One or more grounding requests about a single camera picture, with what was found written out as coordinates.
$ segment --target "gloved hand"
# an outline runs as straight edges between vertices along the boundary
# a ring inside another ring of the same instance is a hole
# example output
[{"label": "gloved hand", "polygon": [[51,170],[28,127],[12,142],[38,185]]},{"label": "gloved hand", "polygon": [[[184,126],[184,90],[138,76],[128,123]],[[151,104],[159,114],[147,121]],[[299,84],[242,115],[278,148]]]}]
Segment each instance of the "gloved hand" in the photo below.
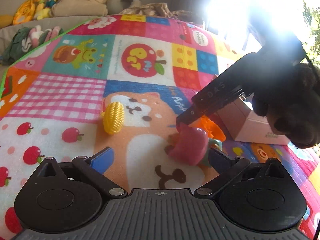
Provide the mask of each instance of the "gloved hand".
[{"label": "gloved hand", "polygon": [[299,63],[274,88],[255,90],[253,110],[267,117],[275,134],[286,135],[298,148],[312,147],[320,143],[319,80],[319,69]]}]

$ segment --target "cardboard box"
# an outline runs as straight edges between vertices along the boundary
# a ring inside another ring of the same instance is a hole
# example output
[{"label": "cardboard box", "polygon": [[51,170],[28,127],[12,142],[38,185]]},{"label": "cardboard box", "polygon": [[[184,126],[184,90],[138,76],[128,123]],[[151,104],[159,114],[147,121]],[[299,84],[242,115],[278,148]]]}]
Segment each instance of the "cardboard box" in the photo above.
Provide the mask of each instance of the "cardboard box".
[{"label": "cardboard box", "polygon": [[251,103],[240,98],[217,113],[235,141],[280,145],[290,142],[286,136],[274,134],[267,118],[256,115]]}]

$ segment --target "orange toy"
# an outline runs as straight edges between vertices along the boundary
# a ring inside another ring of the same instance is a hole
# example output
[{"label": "orange toy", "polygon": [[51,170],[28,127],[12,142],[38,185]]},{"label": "orange toy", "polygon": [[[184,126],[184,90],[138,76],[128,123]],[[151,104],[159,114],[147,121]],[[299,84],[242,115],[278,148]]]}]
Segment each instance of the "orange toy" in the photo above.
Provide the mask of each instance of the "orange toy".
[{"label": "orange toy", "polygon": [[191,127],[201,128],[207,132],[207,135],[211,139],[218,139],[220,141],[225,141],[226,136],[218,125],[212,122],[209,117],[203,115],[197,121],[193,122]]},{"label": "orange toy", "polygon": [[25,1],[17,10],[13,17],[12,24],[17,25],[33,20],[36,11],[35,2],[33,0]]}]

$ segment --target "cartoon dog print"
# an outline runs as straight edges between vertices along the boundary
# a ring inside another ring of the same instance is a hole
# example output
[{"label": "cartoon dog print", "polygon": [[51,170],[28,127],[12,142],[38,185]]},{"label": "cartoon dog print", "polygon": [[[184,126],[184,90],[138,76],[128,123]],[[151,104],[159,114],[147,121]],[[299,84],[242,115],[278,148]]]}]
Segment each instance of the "cartoon dog print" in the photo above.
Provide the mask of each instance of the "cartoon dog print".
[{"label": "cartoon dog print", "polygon": [[130,192],[132,188],[160,187],[195,190],[217,176],[212,168],[180,164],[166,154],[167,138],[176,132],[177,116],[158,93],[110,94],[101,110],[116,101],[124,105],[124,126],[109,136],[99,121],[95,144],[95,152],[106,146],[114,149],[114,163],[104,173],[107,178]]}]

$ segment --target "yellow corn toy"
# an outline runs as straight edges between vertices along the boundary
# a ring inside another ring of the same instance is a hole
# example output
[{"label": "yellow corn toy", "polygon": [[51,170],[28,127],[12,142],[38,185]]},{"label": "yellow corn toy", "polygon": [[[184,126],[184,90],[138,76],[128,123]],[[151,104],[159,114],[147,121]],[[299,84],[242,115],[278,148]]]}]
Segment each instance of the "yellow corn toy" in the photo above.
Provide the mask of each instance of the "yellow corn toy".
[{"label": "yellow corn toy", "polygon": [[120,102],[113,102],[108,105],[105,112],[101,113],[103,126],[107,134],[120,132],[124,122],[124,106]]}]

